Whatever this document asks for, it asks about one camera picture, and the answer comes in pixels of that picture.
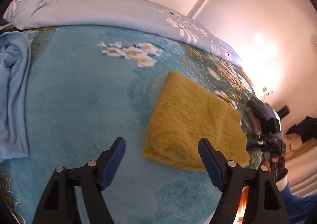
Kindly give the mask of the right hand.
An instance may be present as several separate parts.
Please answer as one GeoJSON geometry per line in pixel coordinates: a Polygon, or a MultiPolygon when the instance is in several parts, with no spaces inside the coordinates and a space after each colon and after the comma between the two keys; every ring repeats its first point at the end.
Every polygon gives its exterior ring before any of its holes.
{"type": "Polygon", "coordinates": [[[271,173],[276,173],[277,169],[276,167],[271,167],[272,164],[278,163],[279,161],[279,157],[278,156],[274,156],[270,159],[270,162],[266,161],[263,157],[261,158],[261,163],[259,165],[259,168],[261,168],[261,166],[266,166],[268,168],[268,171],[271,173]]]}

